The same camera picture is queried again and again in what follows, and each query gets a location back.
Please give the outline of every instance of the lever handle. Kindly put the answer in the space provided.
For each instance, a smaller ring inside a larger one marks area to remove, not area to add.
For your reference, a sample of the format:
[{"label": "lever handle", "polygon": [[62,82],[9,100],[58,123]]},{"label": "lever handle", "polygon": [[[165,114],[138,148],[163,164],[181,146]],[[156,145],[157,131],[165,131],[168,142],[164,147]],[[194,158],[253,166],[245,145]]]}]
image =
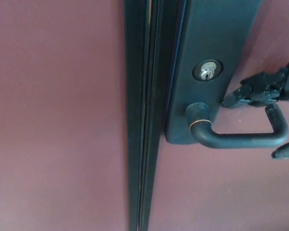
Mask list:
[{"label": "lever handle", "polygon": [[211,128],[209,107],[194,103],[186,108],[185,115],[195,140],[209,148],[270,148],[280,146],[288,138],[287,122],[277,104],[265,107],[273,128],[272,133],[218,134]]}]

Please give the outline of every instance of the black metal plate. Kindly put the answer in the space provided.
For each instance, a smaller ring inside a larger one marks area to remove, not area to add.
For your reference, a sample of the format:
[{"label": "black metal plate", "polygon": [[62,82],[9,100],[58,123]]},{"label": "black metal plate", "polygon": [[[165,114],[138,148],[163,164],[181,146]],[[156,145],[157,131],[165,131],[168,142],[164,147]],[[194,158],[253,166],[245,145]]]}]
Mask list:
[{"label": "black metal plate", "polygon": [[[173,144],[196,143],[184,112],[203,102],[215,120],[220,103],[239,62],[262,0],[186,0],[180,19],[165,130]],[[197,81],[193,69],[203,60],[215,59],[223,71],[209,81]]]}]

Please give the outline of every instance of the red painted surface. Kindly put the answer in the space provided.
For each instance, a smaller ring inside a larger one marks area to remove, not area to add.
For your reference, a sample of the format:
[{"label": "red painted surface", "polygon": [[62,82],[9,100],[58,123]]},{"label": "red painted surface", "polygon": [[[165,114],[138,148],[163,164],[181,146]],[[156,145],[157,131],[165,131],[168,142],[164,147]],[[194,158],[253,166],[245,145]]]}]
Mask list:
[{"label": "red painted surface", "polygon": [[0,231],[125,231],[123,0],[0,1]]},{"label": "red painted surface", "polygon": [[[265,1],[229,86],[289,61],[289,0]],[[289,122],[289,103],[281,103]],[[218,132],[270,130],[264,109],[221,110]],[[289,160],[273,149],[214,150],[161,139],[150,231],[289,231]]]}]

